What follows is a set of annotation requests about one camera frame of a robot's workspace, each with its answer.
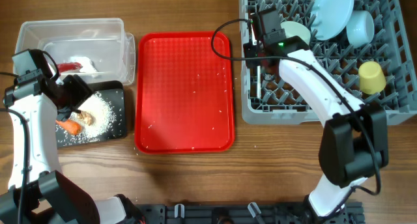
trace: wooden tabletop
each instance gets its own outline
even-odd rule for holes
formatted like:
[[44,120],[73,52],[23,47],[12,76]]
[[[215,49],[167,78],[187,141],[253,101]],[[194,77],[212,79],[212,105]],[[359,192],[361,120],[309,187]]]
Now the wooden tabletop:
[[[415,0],[401,0],[413,57],[417,52]],[[12,71],[12,55],[25,21],[74,18],[121,18],[136,43],[147,33],[213,31],[238,18],[238,0],[0,0],[0,71]],[[224,29],[235,57],[240,55],[238,25]],[[233,64],[240,77],[240,63]],[[126,88],[129,134],[120,140],[59,150],[63,173],[94,199],[122,193],[134,203],[275,203],[302,201],[322,174],[318,151],[323,128],[255,126],[242,119],[240,78],[234,79],[236,140],[217,154],[150,156],[134,146],[136,86]],[[0,90],[12,79],[0,76]],[[382,193],[357,191],[369,223],[417,222],[417,119],[389,132],[390,164],[382,170]],[[7,191],[12,171],[10,117],[0,121],[0,193]],[[365,186],[374,189],[374,179]]]

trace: transparent container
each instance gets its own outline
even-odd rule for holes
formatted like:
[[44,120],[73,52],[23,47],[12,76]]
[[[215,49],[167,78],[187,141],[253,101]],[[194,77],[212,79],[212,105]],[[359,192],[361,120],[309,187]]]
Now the transparent container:
[[134,37],[124,32],[123,21],[118,18],[27,21],[20,28],[15,52],[29,48],[47,51],[57,64],[87,57],[97,70],[65,72],[61,79],[76,73],[86,83],[134,82]]

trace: gray dish rack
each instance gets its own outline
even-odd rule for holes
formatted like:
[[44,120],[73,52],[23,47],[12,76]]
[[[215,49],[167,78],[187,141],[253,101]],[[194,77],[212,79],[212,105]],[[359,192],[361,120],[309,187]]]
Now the gray dish rack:
[[[281,21],[297,21],[310,29],[313,4],[314,0],[239,0],[239,16],[248,19],[249,13],[276,7]],[[400,124],[417,114],[417,79],[399,0],[355,0],[354,10],[367,10],[374,18],[375,37],[370,44],[353,49],[345,30],[327,41],[314,39],[316,31],[312,31],[310,49],[342,87],[367,104],[383,106],[388,124]],[[243,22],[240,34],[242,44],[247,43],[249,31]],[[382,92],[371,96],[358,88],[358,68],[366,61],[378,62],[387,82]],[[300,124],[319,120],[302,96],[279,77],[263,81],[261,98],[254,94],[256,70],[249,70],[245,62],[241,81],[242,117],[247,123]]]

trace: orange carrot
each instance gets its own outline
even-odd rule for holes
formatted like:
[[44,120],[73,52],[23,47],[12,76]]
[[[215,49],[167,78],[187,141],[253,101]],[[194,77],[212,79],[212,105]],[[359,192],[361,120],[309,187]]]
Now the orange carrot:
[[62,128],[64,128],[64,130],[66,130],[68,133],[72,134],[72,135],[77,135],[82,131],[82,127],[77,123],[74,122],[73,120],[66,120],[65,122],[61,122],[59,120],[55,120],[57,122],[58,125],[60,125]]

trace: cup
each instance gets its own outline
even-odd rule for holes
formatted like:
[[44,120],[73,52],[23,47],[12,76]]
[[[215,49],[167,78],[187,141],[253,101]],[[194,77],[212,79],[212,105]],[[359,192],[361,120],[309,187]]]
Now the cup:
[[381,92],[386,86],[386,80],[381,66],[368,61],[359,67],[359,89],[365,94]]
[[373,18],[368,11],[353,11],[346,25],[347,40],[353,48],[370,43],[375,35]]
[[311,32],[301,23],[285,21],[281,23],[281,28],[285,30],[285,36],[287,38],[299,36],[307,45],[310,44]]

